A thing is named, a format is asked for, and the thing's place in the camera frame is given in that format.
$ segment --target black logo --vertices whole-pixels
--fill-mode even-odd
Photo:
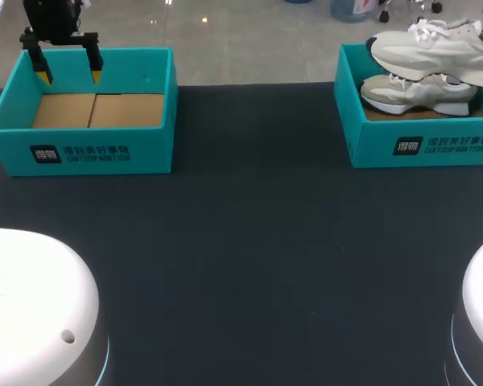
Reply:
[[[31,152],[37,163],[61,163],[59,153],[53,145],[31,146]]]
[[[422,145],[422,137],[400,137],[395,144],[394,155],[417,155]]]

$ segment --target white sneaker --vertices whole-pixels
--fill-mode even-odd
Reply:
[[[454,83],[449,83],[446,75],[427,76],[420,82],[408,82],[391,74],[377,75],[363,83],[361,97],[389,114],[402,114],[423,106],[442,114],[467,116],[477,87]]]
[[[483,87],[481,22],[446,24],[421,19],[408,32],[387,31],[367,41],[373,58],[388,72],[408,80],[444,73]]]

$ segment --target round white device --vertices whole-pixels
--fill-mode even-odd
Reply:
[[[109,386],[97,285],[67,245],[0,229],[0,386]]]
[[[449,386],[483,386],[483,246],[464,276],[445,361]]]

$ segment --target black tabletop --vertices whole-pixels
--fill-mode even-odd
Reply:
[[[182,87],[170,175],[0,165],[0,228],[89,265],[117,385],[443,385],[483,167],[352,169],[332,84]]]

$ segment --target water bottle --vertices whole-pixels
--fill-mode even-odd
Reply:
[[[331,15],[342,22],[359,23],[368,19],[376,0],[331,0]]]

